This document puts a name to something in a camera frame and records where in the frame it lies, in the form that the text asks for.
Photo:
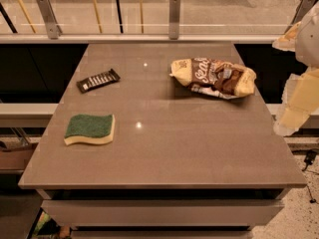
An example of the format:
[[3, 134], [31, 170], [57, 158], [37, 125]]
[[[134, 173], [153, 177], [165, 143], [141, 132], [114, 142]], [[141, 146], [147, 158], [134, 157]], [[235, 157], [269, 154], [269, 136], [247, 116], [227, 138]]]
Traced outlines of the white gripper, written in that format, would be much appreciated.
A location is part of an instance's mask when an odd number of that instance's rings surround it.
[[275, 117], [274, 131], [288, 136], [302, 127], [319, 108], [319, 2], [272, 43], [281, 51], [294, 52], [296, 59], [310, 66], [301, 76], [291, 74]]

